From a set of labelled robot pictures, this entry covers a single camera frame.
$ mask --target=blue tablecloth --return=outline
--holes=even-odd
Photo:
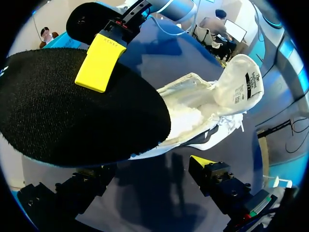
[[[169,32],[180,31],[168,21],[160,24]],[[145,22],[120,62],[140,73],[155,88],[189,72],[212,81],[223,71],[192,37],[168,36],[152,20]],[[245,132],[236,130],[207,151],[176,148],[158,157],[119,163],[117,175],[103,197],[96,197],[77,219],[105,232],[222,231],[229,217],[221,213],[210,197],[202,195],[188,173],[189,157],[226,162],[240,181],[252,184],[255,194],[262,187],[261,150],[249,115],[244,116],[243,125]],[[42,182],[53,190],[55,183],[64,182],[75,172],[29,159],[23,159],[23,167],[26,184]]]
[[[169,33],[182,30],[167,20],[159,21]],[[223,72],[216,59],[188,34],[170,36],[148,19],[119,61],[139,73],[155,88],[194,72],[204,80],[218,80]]]

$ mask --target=shoe tongue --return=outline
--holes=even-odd
[[[231,59],[214,89],[214,99],[221,111],[219,115],[243,113],[262,98],[264,87],[257,64],[240,54]]]

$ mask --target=black cable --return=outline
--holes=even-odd
[[[295,151],[289,151],[289,150],[287,149],[287,142],[286,142],[286,143],[285,143],[285,151],[286,151],[287,153],[289,153],[289,154],[292,154],[292,153],[295,153],[296,151],[298,151],[298,150],[301,148],[301,146],[304,144],[304,142],[306,141],[308,135],[309,135],[309,131],[307,132],[307,135],[305,136],[303,142],[300,144],[300,146],[299,146]]]
[[[306,119],[308,119],[308,118],[302,118],[302,119],[299,119],[299,120],[296,120],[295,122],[293,122],[292,123],[292,130],[295,132],[295,133],[301,133],[301,132],[304,132],[305,130],[307,130],[308,128],[309,128],[309,125],[306,127],[306,128],[304,128],[303,130],[301,130],[301,131],[295,131],[295,129],[293,128],[293,125],[296,123],[296,122],[299,122],[299,121],[303,121],[303,120],[306,120]]]
[[[34,22],[35,29],[37,30],[38,36],[39,36],[39,38],[40,38],[40,41],[42,42],[42,39],[41,39],[41,37],[40,37],[39,31],[38,31],[38,28],[37,28],[37,24],[35,23],[34,16],[32,16],[32,19],[33,19],[33,22]]]
[[[268,210],[267,210],[266,212],[264,212],[264,213],[260,213],[260,214],[258,214],[258,215],[255,215],[254,217],[252,217],[252,218],[248,219],[247,221],[245,221],[244,224],[239,225],[239,226],[236,226],[236,227],[234,228],[233,231],[235,231],[235,232],[236,232],[236,231],[239,231],[239,230],[241,230],[242,228],[244,228],[245,226],[247,226],[248,224],[250,224],[251,222],[254,222],[254,221],[256,221],[256,220],[259,220],[260,218],[262,218],[262,217],[264,217],[264,216],[266,216],[266,215],[268,215],[268,214],[276,213],[276,212],[278,211],[278,209],[279,209],[279,207],[273,208],[273,209],[268,209]]]

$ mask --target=black oval pad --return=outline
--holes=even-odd
[[[69,16],[67,33],[71,38],[90,45],[109,20],[117,17],[121,14],[99,3],[84,3]]]
[[[0,132],[16,150],[56,166],[96,166],[167,138],[168,109],[150,84],[117,63],[105,93],[78,86],[85,57],[85,50],[51,48],[8,58],[0,78]]]

